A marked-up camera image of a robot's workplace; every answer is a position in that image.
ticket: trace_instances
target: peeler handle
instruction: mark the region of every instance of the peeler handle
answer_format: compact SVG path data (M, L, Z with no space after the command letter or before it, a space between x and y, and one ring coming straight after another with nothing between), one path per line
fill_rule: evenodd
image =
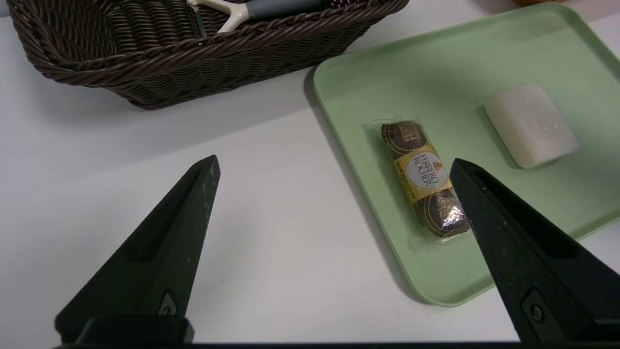
M250 19L271 19L322 9L323 0L251 0L245 3Z

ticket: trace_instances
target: screw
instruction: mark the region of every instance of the screw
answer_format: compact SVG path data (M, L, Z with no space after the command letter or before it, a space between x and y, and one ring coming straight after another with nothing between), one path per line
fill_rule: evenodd
M534 304L532 308L530 308L530 311L532 313L532 317L537 323L541 324L544 321L543 310L537 304Z

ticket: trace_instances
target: white table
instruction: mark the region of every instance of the white table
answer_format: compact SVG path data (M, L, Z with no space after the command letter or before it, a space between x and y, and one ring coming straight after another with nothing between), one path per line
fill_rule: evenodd
M620 53L620 2L568 4ZM515 7L411 0L350 51ZM187 312L197 342L517 339L496 290L454 309L412 295L306 95L310 70L145 112L40 76L9 18L0 63L4 347L57 345L54 316L182 173L214 153L222 178ZM615 270L619 232L585 242Z

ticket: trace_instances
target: vegetable peeler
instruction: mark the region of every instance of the vegetable peeler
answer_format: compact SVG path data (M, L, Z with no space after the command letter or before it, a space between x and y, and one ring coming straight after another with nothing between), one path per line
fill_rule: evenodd
M233 4L225 0L187 0L187 4L196 12L200 36L206 37L205 26L198 10L199 5L229 14L230 18L218 31L218 33L228 33L247 20L272 19L320 10L323 0L251 0L241 4Z

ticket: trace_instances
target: chocolate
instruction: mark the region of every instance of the chocolate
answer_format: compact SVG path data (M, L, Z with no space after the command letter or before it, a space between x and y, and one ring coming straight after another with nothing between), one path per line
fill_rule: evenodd
M416 202L414 211L420 225L437 237L448 238L469 229L463 207L451 189L442 190Z
M395 160L428 144L422 126L411 121L381 125L381 136Z
M414 153L416 150L418 152L424 151L436 154L435 149L428 141L424 129L415 122L384 124L381 126L381 137L394 160L407 160L407 158L402 157ZM433 163L433 165L437 172L443 166L441 163ZM447 175L445 177L447 184L442 188L438 188L437 192L431 195L426 194L427 196L421 199L414 197L416 193L412 190L414 185L404 175L404 172L400 175L402 184L408 193L413 193L408 195L408 197L412 202L415 216L422 227L427 228L434 236L442 239L455 237L469 230L467 217L463 212L461 203L454 195Z

